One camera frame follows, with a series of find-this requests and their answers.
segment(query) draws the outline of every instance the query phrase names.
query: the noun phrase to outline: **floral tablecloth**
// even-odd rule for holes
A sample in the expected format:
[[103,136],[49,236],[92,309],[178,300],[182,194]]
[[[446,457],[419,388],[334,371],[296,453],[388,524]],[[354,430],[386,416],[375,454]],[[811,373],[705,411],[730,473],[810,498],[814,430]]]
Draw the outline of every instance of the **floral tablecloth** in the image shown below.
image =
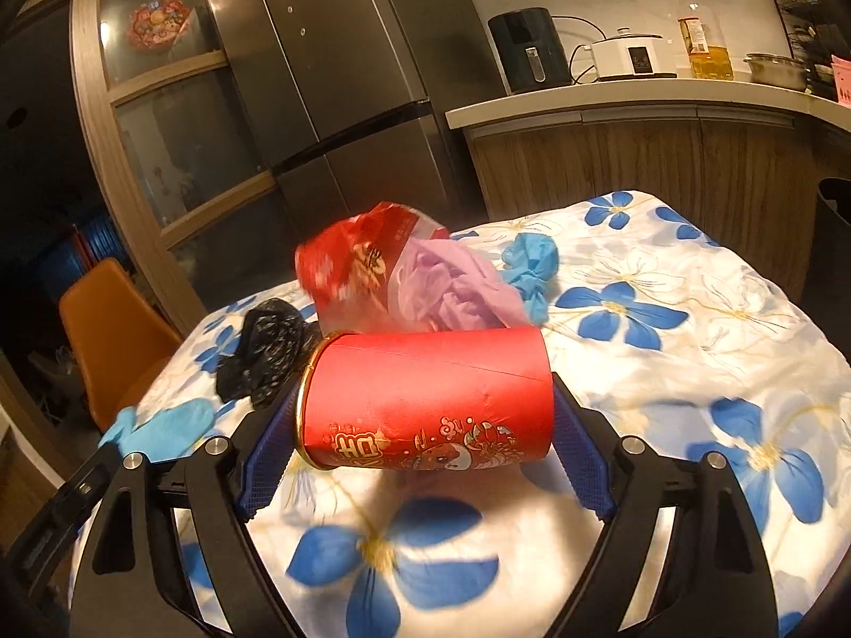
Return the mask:
[[[658,199],[616,192],[454,236],[501,268],[518,233],[552,236],[560,268],[543,329],[578,400],[661,454],[723,452],[773,573],[780,632],[812,605],[851,541],[851,370],[782,291]],[[205,319],[139,405],[138,420],[191,398],[231,434],[248,399],[222,404],[219,355],[245,312],[278,297],[314,313],[296,283]],[[663,511],[625,625],[646,614],[672,515]],[[181,542],[204,618],[227,628],[188,515]],[[553,451],[466,472],[340,468],[294,455],[248,530],[312,638],[539,638],[580,576],[601,524]],[[77,567],[82,543],[76,551]]]

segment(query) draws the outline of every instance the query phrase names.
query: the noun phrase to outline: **black air fryer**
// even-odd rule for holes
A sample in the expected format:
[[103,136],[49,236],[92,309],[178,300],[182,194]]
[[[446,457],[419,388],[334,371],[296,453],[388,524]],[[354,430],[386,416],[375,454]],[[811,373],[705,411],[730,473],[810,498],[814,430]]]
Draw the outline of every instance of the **black air fryer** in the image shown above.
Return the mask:
[[488,27],[514,93],[570,85],[567,57],[547,9],[499,14]]

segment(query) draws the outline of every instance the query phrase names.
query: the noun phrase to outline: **bottle label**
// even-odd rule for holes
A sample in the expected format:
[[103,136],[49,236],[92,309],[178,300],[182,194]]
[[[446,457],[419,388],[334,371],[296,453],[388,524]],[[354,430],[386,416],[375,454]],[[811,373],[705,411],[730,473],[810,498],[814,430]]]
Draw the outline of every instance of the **bottle label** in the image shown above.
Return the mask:
[[681,19],[680,26],[688,54],[709,53],[709,46],[706,44],[706,32],[699,18]]

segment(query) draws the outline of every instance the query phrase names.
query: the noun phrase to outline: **pink cloth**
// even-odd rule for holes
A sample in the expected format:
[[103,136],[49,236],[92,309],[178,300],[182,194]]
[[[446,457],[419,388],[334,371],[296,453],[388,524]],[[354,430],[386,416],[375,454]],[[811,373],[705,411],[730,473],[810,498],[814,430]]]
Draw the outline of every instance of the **pink cloth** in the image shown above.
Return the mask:
[[409,240],[388,292],[391,314],[434,331],[529,325],[520,293],[455,240]]

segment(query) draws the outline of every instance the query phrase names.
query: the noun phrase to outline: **refrigerator drawer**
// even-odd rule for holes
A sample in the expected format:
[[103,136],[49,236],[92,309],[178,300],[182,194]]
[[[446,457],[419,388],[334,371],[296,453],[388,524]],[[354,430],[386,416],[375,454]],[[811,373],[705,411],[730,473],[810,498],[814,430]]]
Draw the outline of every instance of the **refrigerator drawer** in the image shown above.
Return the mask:
[[287,210],[302,242],[331,223],[349,217],[328,159],[324,155],[278,176]]
[[210,10],[266,165],[316,144],[263,0],[210,0]]
[[320,139],[424,93],[389,0],[265,0]]
[[397,202],[449,227],[458,221],[451,167],[431,116],[346,144],[328,161],[351,213]]

